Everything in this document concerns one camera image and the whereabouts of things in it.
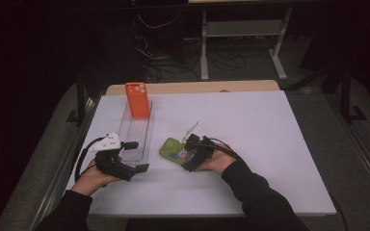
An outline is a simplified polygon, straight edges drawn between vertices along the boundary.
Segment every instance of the table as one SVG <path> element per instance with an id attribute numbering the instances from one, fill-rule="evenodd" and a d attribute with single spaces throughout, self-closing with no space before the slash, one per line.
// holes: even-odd
<path id="1" fill-rule="evenodd" d="M 176 92 L 181 85 L 185 88 Z M 110 184 L 96 192 L 91 215 L 242 216 L 240 202 L 216 173 L 190 173 L 158 155 L 165 139 L 182 139 L 197 120 L 201 125 L 195 134 L 230 143 L 253 171 L 267 178 L 271 187 L 290 201 L 297 215 L 335 213 L 287 98 L 275 82 L 149 84 L 147 88 L 155 113 L 149 170 L 135 175 L 130 182 Z M 223 89 L 230 92 L 215 92 Z M 111 86 L 107 94 L 99 102 L 83 146 L 118 130 L 126 98 L 122 86 Z M 93 155 L 88 153 L 83 166 Z M 66 188 L 73 183 L 71 177 Z"/>
<path id="2" fill-rule="evenodd" d="M 206 3 L 215 1 L 190 1 L 190 3 Z M 203 81 L 209 80 L 208 63 L 206 57 L 206 39 L 209 37 L 241 37 L 241 36 L 277 36 L 277 42 L 274 47 L 269 49 L 272 63 L 275 66 L 277 76 L 280 80 L 287 79 L 284 68 L 278 58 L 278 51 L 284 39 L 284 34 L 287 29 L 288 20 L 291 15 L 291 8 L 285 10 L 284 16 L 281 19 L 261 19 L 250 21 L 214 21 L 206 20 L 206 11 L 203 11 L 202 16 L 202 48 L 200 56 L 200 79 Z"/>

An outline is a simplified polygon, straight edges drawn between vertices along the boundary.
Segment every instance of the black sleeve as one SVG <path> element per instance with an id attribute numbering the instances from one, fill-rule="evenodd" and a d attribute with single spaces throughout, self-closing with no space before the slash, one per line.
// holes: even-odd
<path id="1" fill-rule="evenodd" d="M 58 207 L 44 218 L 37 231 L 88 231 L 86 219 L 93 199 L 74 191 L 66 191 Z"/>
<path id="2" fill-rule="evenodd" d="M 253 230 L 308 230 L 297 218 L 284 196 L 272 190 L 266 179 L 252 173 L 240 162 L 232 163 L 222 174 Z"/>

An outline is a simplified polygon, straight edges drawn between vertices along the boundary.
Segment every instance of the white table surface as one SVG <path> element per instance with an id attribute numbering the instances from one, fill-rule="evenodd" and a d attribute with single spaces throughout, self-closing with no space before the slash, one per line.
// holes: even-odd
<path id="1" fill-rule="evenodd" d="M 194 133 L 230 144 L 253 172 L 283 194 L 299 216 L 335 214 L 284 91 L 150 94 L 155 115 L 149 170 L 109 184 L 93 197 L 91 215 L 234 217 L 243 215 L 229 186 L 214 172 L 188 172 L 158 154 L 164 141 Z M 125 96 L 103 96 L 83 147 L 119 130 Z M 82 170 L 95 153 L 89 152 Z M 71 174 L 67 189 L 74 184 Z"/>

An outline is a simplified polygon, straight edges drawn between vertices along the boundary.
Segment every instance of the orange container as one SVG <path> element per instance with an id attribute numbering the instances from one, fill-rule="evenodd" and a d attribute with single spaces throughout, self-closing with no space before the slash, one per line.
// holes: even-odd
<path id="1" fill-rule="evenodd" d="M 150 109 L 145 84 L 141 82 L 127 83 L 125 84 L 125 93 L 133 118 L 149 118 Z"/>

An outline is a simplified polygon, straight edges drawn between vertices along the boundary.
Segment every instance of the hand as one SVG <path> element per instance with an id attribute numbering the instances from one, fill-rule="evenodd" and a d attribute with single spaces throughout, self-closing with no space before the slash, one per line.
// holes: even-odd
<path id="1" fill-rule="evenodd" d="M 230 150 L 229 146 L 226 146 L 224 144 L 216 143 L 215 145 Z M 197 170 L 213 170 L 222 175 L 224 170 L 235 161 L 236 159 L 232 156 L 224 153 L 221 150 L 215 149 L 212 158 L 207 159 L 204 163 L 202 163 L 202 165 L 197 168 Z"/>
<path id="2" fill-rule="evenodd" d="M 101 187 L 118 181 L 117 177 L 102 173 L 95 166 L 95 160 L 91 160 L 86 170 L 71 188 L 72 191 L 91 196 Z"/>

